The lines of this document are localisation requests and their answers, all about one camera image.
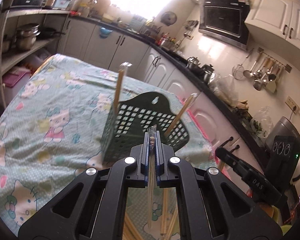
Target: white wall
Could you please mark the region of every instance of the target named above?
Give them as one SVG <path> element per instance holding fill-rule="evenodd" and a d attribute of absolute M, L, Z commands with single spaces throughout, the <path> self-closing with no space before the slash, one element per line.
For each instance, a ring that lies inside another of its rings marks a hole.
<path fill-rule="evenodd" d="M 196 5 L 187 20 L 199 20 L 200 10 Z M 184 30 L 181 29 L 177 39 L 183 38 Z M 195 56 L 198 57 L 201 64 L 211 64 L 214 69 L 223 76 L 230 75 L 232 68 L 236 64 L 241 64 L 245 59 L 247 52 L 238 49 L 230 44 L 202 35 L 198 29 L 194 30 L 194 38 L 192 40 L 184 39 L 181 44 L 181 49 L 186 58 Z M 243 64 L 245 69 L 250 69 L 257 57 L 257 44 L 251 41 L 249 49 L 254 47 L 254 53 Z M 284 65 L 288 63 L 280 56 L 274 54 L 265 48 L 265 53 L 277 59 Z M 291 98 L 300 107 L 300 71 L 292 66 L 291 73 L 283 71 L 277 92 L 269 93 L 265 89 L 257 91 L 252 86 L 253 79 L 235 80 L 236 90 L 239 93 L 239 99 L 248 100 L 249 113 L 254 116 L 261 107 L 270 106 L 270 116 L 273 123 L 276 124 L 282 116 L 290 117 L 291 110 L 285 104 L 287 96 Z M 297 115 L 292 115 L 292 123 L 300 133 L 300 112 Z M 297 182 L 296 188 L 300 192 L 300 181 Z"/>

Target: plastic wrapper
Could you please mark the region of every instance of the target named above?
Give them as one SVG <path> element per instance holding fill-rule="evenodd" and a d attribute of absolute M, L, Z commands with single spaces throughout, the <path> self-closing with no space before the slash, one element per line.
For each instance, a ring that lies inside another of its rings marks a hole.
<path fill-rule="evenodd" d="M 227 105 L 235 108 L 238 103 L 238 92 L 235 90 L 234 77 L 222 77 L 219 73 L 212 73 L 209 88 Z"/>
<path fill-rule="evenodd" d="M 270 107 L 264 106 L 259 112 L 251 119 L 250 124 L 253 131 L 258 135 L 258 137 L 265 141 L 269 133 L 273 129 L 273 122 L 269 115 Z"/>

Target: electrical outlet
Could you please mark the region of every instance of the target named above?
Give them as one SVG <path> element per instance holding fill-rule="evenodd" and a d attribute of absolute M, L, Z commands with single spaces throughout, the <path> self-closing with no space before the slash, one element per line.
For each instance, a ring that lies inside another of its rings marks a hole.
<path fill-rule="evenodd" d="M 297 113 L 299 111 L 299 106 L 295 103 L 295 101 L 292 100 L 291 97 L 287 97 L 287 100 L 286 100 L 286 104 L 291 108 L 291 110 L 293 110 L 294 107 L 296 107 L 294 113 Z"/>

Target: black countertop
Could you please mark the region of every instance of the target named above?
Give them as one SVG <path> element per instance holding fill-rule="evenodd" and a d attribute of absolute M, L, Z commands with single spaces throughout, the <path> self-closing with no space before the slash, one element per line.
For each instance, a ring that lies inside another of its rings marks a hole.
<path fill-rule="evenodd" d="M 205 93 L 205 95 L 215 104 L 215 106 L 224 114 L 224 116 L 229 120 L 229 122 L 232 124 L 232 126 L 237 130 L 243 141 L 247 144 L 248 148 L 254 155 L 255 159 L 259 163 L 260 167 L 263 171 L 265 171 L 266 166 L 269 161 L 268 154 L 258 146 L 256 141 L 253 139 L 253 137 L 250 135 L 250 133 L 243 127 L 241 124 L 239 118 L 234 115 L 228 108 L 228 106 L 221 101 L 210 89 L 209 87 L 204 84 L 202 81 L 200 81 L 188 68 L 186 68 L 186 65 L 173 58 L 171 55 L 169 55 L 166 51 L 152 43 L 150 40 L 148 40 L 145 37 L 142 37 L 138 34 L 135 34 L 133 32 L 130 32 L 126 29 L 119 28 L 118 26 L 108 24 L 101 22 L 97 19 L 92 18 L 85 18 L 80 16 L 74 16 L 72 17 L 74 19 L 80 19 L 86 22 L 97 24 L 101 27 L 107 28 L 109 30 L 118 31 L 120 33 L 123 33 L 125 35 L 131 36 L 139 41 L 142 41 L 152 48 L 154 48 L 157 52 L 159 52 L 161 55 L 163 55 L 165 58 L 167 58 L 173 65 L 176 66 L 176 68 L 181 71 L 195 86 L 197 89 L 199 89 L 201 92 Z"/>

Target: shelf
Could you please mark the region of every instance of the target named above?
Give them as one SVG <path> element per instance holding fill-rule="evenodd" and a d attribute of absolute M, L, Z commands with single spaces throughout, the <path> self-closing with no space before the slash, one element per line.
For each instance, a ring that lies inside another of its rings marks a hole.
<path fill-rule="evenodd" d="M 7 17 L 16 17 L 30 14 L 68 14 L 70 11 L 66 10 L 47 10 L 47 9 L 10 9 Z"/>
<path fill-rule="evenodd" d="M 10 49 L 9 52 L 2 55 L 2 61 L 1 61 L 1 75 L 3 76 L 5 73 L 7 73 L 12 67 L 14 67 L 18 62 L 23 60 L 24 58 L 28 57 L 30 54 L 34 53 L 38 49 L 43 48 L 47 44 L 58 40 L 57 38 L 51 38 L 47 40 L 38 40 L 35 42 L 31 50 L 20 52 L 16 48 Z"/>

